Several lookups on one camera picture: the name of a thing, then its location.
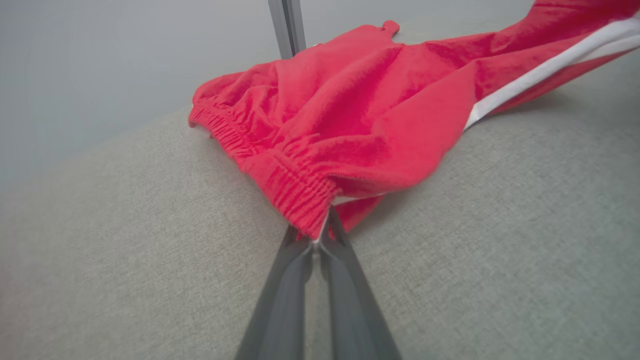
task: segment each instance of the white stripe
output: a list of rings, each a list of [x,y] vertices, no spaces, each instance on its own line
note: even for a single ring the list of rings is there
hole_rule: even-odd
[[[465,130],[498,106],[540,81],[547,79],[567,65],[590,60],[595,55],[601,57],[640,46],[638,44],[638,41],[640,41],[638,35],[640,35],[640,19],[637,18],[616,21],[604,26],[567,50],[478,101],[471,109]]]
[[[318,234],[318,238],[317,239],[311,239],[312,243],[318,243],[320,241],[320,237],[322,237],[322,233],[324,232],[324,227],[326,226],[326,223],[329,222],[329,212],[326,212],[326,216],[324,217],[324,222],[322,223],[322,227],[320,228],[320,233]]]

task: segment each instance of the gray couch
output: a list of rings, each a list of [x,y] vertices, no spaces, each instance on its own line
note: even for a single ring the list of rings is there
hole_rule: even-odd
[[[286,223],[187,115],[0,199],[0,359],[233,357]],[[351,234],[404,358],[637,359],[639,179],[640,51],[469,129]]]

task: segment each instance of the metal pole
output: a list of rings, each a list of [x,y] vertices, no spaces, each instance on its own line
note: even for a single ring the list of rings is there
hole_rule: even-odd
[[[300,0],[269,0],[280,56],[291,59],[307,48]]]

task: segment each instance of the elastic cuff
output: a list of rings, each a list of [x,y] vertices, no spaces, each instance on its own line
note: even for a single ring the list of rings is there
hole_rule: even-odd
[[[194,106],[189,115],[189,126],[195,125],[209,130],[240,170],[251,176],[271,204],[293,226],[311,238],[320,235],[324,218],[339,191],[333,181],[303,168],[304,161],[299,157],[257,147],[239,130],[227,110],[211,111]]]

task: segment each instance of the gray wall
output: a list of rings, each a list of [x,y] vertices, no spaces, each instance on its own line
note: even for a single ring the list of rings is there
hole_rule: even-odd
[[[2,0],[0,192],[279,56],[266,0]]]
[[[495,31],[527,15],[534,0],[300,0],[307,45],[326,42],[362,24],[400,25],[398,42]]]

